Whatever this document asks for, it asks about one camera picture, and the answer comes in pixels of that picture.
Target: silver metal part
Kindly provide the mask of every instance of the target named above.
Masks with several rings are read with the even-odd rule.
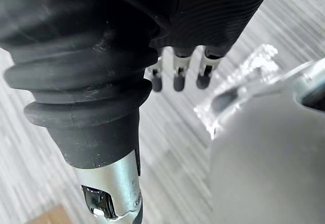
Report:
[[[202,54],[201,62],[200,62],[200,68],[199,68],[199,74],[201,76],[205,75],[205,71],[207,67],[211,67],[211,72],[209,72],[208,76],[211,77],[211,74],[214,70],[216,70],[221,62],[222,58],[219,59],[209,59],[205,52]]]
[[[119,161],[96,169],[74,168],[79,183],[102,190],[112,197],[116,218],[107,219],[103,211],[94,208],[98,223],[131,224],[142,206],[135,151]]]
[[[158,57],[157,63],[148,67],[148,71],[150,72],[150,76],[158,76],[161,77],[161,73],[163,71],[163,57]]]
[[[324,87],[325,59],[220,114],[211,155],[214,223],[324,223],[325,111],[303,105]]]
[[[174,54],[173,57],[173,66],[174,73],[176,76],[182,75],[185,76],[186,71],[189,67],[189,63],[191,61],[191,56],[189,57],[178,57]]]

